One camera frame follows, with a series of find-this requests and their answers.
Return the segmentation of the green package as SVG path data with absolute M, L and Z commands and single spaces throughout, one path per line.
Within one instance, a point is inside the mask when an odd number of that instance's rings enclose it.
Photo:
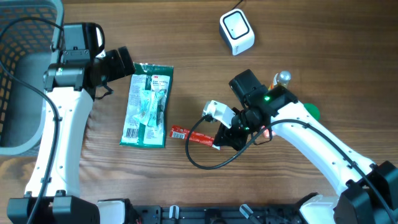
M 122 146 L 143 148 L 164 148 L 166 140 L 166 111 L 172 88 L 174 67 L 149 63 L 135 63 L 135 73 L 131 76 L 126 117 L 120 140 Z M 160 124 L 157 127 L 145 126 L 133 116 L 140 108 L 140 93 L 143 90 L 166 90 L 163 100 L 164 109 L 160 112 Z

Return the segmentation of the small yellow bottle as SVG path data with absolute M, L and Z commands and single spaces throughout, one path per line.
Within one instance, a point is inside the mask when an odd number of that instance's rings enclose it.
M 268 90 L 271 90 L 277 86 L 283 86 L 285 88 L 288 87 L 289 82 L 292 79 L 292 75 L 289 71 L 281 71 L 277 74 L 275 74 L 274 79 L 268 88 Z

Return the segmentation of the red white tube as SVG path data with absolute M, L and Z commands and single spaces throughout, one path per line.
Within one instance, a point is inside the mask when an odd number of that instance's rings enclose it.
M 185 128 L 180 127 L 180 126 L 173 125 L 172 129 L 170 130 L 170 137 L 171 138 L 176 138 L 176 139 L 184 139 L 184 140 L 186 140 L 188 138 L 189 133 L 190 133 L 189 129 L 185 129 Z M 206 146 L 209 146 L 209 147 L 213 147 L 213 148 L 215 148 L 217 150 L 220 150 L 219 146 L 216 146 L 216 145 L 213 144 L 213 142 L 215 140 L 214 138 L 212 138 L 210 136 L 207 136 L 205 134 L 202 134 L 202 133 L 198 133 L 198 132 L 193 131 L 191 133 L 191 135 L 190 135 L 189 140 L 193 141 L 193 142 L 198 142 L 200 144 L 203 144 L 203 145 L 206 145 Z

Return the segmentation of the green lid jar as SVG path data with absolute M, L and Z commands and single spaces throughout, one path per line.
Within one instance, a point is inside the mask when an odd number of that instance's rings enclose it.
M 320 114 L 320 110 L 311 103 L 304 103 L 303 104 L 305 109 L 310 113 L 310 115 L 317 121 L 320 120 L 321 118 L 321 114 Z

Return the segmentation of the light teal sachet pack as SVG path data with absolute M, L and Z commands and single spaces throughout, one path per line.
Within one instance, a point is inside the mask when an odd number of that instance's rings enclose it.
M 157 127 L 160 124 L 160 112 L 164 109 L 163 100 L 165 96 L 165 89 L 159 91 L 143 90 L 140 93 L 139 112 L 133 118 L 145 126 Z

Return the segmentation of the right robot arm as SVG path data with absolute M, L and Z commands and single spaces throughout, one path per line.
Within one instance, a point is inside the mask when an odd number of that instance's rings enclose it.
M 352 150 L 281 83 L 267 89 L 246 70 L 229 85 L 243 109 L 207 104 L 203 113 L 221 123 L 214 144 L 242 153 L 253 144 L 248 136 L 268 130 L 297 148 L 336 193 L 314 195 L 299 206 L 307 223 L 397 223 L 397 168 L 391 162 L 377 165 Z

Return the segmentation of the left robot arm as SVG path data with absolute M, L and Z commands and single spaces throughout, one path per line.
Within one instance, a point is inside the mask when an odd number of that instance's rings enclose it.
M 13 223 L 127 223 L 127 200 L 91 203 L 80 197 L 79 164 L 96 89 L 134 73 L 126 48 L 104 51 L 102 27 L 92 22 L 56 26 L 63 47 L 45 72 L 47 115 L 39 155 L 24 196 L 11 198 Z

